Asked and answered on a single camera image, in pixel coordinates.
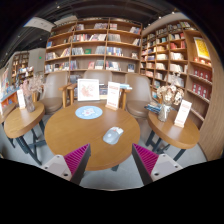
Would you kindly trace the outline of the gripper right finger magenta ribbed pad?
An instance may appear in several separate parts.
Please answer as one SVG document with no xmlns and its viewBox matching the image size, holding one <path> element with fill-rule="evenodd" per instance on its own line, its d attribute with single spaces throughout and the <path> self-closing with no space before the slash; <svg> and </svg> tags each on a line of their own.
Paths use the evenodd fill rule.
<svg viewBox="0 0 224 224">
<path fill-rule="evenodd" d="M 138 144 L 132 144 L 132 155 L 143 185 L 150 184 L 182 169 L 166 154 L 156 154 Z"/>
</svg>

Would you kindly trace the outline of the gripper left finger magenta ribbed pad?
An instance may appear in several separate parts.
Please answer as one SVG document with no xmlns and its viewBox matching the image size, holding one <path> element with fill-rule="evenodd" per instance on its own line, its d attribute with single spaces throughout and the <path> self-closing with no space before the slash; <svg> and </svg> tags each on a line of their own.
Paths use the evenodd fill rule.
<svg viewBox="0 0 224 224">
<path fill-rule="evenodd" d="M 42 169 L 79 185 L 83 178 L 90 155 L 90 145 L 86 144 L 65 156 L 55 155 L 42 166 Z"/>
</svg>

